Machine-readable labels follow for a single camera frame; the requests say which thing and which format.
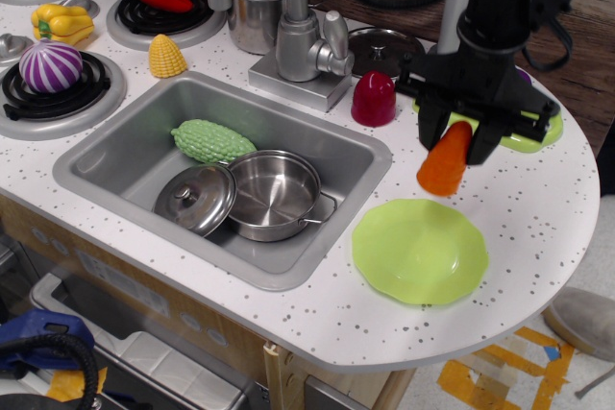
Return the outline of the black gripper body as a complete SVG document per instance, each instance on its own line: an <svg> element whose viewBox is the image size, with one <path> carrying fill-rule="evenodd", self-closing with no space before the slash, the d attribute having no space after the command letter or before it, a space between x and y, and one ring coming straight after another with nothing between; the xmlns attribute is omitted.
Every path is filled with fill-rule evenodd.
<svg viewBox="0 0 615 410"><path fill-rule="evenodd" d="M397 86L413 98L435 93L447 100L532 112L544 108L547 100L554 102L533 83L525 82L517 69L510 53L482 52L462 43L447 55L406 53L400 61Z"/></svg>

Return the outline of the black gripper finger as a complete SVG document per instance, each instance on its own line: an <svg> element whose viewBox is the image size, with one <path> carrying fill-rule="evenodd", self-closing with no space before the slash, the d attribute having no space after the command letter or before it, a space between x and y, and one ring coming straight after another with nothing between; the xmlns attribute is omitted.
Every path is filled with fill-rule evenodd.
<svg viewBox="0 0 615 410"><path fill-rule="evenodd" d="M502 123L495 119L479 122L466 156L466 164L481 165L489 158L502 138Z"/></svg>
<svg viewBox="0 0 615 410"><path fill-rule="evenodd" d="M448 126L451 111L437 104L424 102L419 106L419 140L425 148L434 148Z"/></svg>

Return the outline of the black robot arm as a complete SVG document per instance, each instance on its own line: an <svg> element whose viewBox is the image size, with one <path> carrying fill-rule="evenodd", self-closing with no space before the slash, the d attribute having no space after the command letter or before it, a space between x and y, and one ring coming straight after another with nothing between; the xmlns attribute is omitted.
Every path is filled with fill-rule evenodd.
<svg viewBox="0 0 615 410"><path fill-rule="evenodd" d="M455 52L405 54L396 89L419 107L422 145L436 146L453 113L478 123L466 155L469 165L484 163L505 136L543 141L560 107L521 76L514 56L526 53L531 33L547 25L565 55L530 65L541 71L563 66L572 40L556 17L570 8L571 0L469 0L456 23L460 43Z"/></svg>

